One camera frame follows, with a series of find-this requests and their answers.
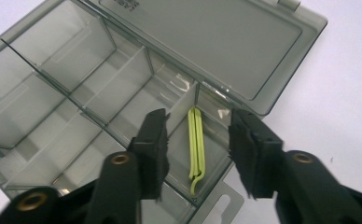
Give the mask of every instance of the tweezers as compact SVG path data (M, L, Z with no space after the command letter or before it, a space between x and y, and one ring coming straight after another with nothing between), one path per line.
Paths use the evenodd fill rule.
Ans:
M205 175L202 113L195 106L188 111L188 127L190 152L189 179L192 181L190 194L195 196L196 184L202 180Z

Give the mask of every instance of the white table surface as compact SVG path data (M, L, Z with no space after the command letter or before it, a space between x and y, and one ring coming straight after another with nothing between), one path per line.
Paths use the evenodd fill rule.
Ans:
M0 0L0 34L40 2ZM313 153L343 185L362 191L362 1L302 5L325 15L328 26L264 121L284 150ZM234 168L226 182L245 198L233 223L278 223L273 200L247 199ZM0 190L0 211L7 202Z

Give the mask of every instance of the box lid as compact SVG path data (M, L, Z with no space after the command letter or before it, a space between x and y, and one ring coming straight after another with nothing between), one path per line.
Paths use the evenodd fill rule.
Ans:
M290 0L90 2L259 115L270 112L327 24Z

